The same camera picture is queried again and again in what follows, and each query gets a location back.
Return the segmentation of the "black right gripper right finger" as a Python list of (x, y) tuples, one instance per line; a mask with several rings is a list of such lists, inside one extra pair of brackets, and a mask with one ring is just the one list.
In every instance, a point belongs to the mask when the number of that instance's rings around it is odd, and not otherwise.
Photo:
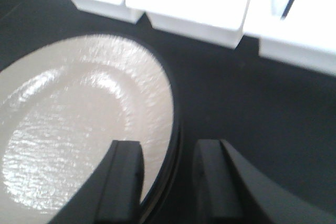
[(198, 140), (193, 157), (197, 223), (335, 223), (283, 189), (226, 140)]

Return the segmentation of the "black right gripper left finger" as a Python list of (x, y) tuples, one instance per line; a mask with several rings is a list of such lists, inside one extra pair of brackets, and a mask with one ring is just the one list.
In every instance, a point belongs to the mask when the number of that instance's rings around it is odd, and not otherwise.
[(143, 179), (140, 143), (113, 141), (98, 167), (50, 223), (138, 223)]

